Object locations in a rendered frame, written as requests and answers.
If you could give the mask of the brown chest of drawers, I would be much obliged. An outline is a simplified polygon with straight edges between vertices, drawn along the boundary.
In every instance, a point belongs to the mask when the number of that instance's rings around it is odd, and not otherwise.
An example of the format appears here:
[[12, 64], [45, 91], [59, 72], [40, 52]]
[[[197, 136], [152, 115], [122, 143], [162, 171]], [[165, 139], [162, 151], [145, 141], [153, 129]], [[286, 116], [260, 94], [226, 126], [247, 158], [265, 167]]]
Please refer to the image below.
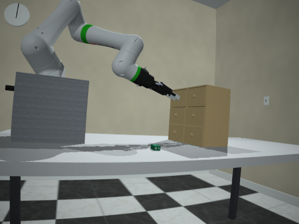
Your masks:
[[194, 87], [187, 87], [177, 90], [186, 89], [186, 100], [187, 100], [187, 90], [190, 88], [206, 87], [205, 94], [205, 105], [189, 105], [189, 106], [171, 106], [171, 108], [185, 107], [185, 117], [186, 117], [186, 107], [205, 107], [204, 114], [204, 125], [192, 125], [192, 124], [180, 124], [180, 123], [170, 123], [185, 126], [203, 126], [203, 145], [195, 145], [187, 142], [178, 141], [190, 145], [200, 146], [200, 147], [226, 147], [228, 146], [228, 131], [229, 131], [229, 121], [230, 121], [230, 100], [231, 100], [231, 90], [227, 88], [212, 86], [212, 85], [200, 85]]

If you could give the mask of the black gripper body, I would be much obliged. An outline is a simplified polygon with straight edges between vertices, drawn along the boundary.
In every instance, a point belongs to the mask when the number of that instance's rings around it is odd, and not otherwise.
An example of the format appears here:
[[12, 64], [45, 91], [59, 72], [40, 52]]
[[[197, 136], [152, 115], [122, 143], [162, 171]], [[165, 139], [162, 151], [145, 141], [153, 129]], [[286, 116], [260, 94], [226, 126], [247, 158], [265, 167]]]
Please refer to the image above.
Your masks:
[[160, 88], [159, 85], [157, 85], [155, 80], [154, 80], [154, 77], [152, 75], [149, 74], [148, 76], [148, 79], [147, 79], [147, 82], [143, 85], [143, 87], [145, 88], [150, 88], [150, 87], [157, 87], [157, 88]]

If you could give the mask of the tan wooden drawer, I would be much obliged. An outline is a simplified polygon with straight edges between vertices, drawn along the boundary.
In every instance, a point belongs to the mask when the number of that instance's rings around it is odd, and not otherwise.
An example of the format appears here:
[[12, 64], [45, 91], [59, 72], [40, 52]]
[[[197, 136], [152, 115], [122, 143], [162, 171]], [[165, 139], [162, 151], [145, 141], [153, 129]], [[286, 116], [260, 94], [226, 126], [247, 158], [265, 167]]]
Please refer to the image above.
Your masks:
[[186, 107], [185, 123], [204, 125], [205, 107]]
[[185, 123], [185, 107], [171, 108], [170, 123]]
[[174, 93], [180, 95], [180, 99], [172, 100], [171, 99], [171, 106], [186, 106], [186, 89], [185, 90], [178, 90], [173, 91]]
[[186, 105], [205, 105], [205, 94], [206, 87], [188, 89]]
[[184, 140], [184, 125], [170, 124], [169, 139], [183, 142], [183, 140]]
[[201, 126], [185, 126], [184, 142], [202, 146], [203, 131]]

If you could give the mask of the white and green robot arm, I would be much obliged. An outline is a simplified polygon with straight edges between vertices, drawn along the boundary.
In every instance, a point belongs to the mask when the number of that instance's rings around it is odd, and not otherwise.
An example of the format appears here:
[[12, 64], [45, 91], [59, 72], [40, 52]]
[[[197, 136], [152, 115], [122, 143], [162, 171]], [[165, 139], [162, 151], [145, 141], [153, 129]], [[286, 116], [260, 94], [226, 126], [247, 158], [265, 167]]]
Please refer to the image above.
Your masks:
[[36, 74], [65, 77], [65, 67], [53, 46], [68, 26], [71, 37], [81, 43], [119, 50], [112, 62], [115, 75], [143, 86], [148, 79], [146, 67], [136, 65], [143, 50], [143, 40], [132, 34], [111, 32], [87, 24], [78, 0], [61, 0], [52, 14], [21, 42], [21, 51]]

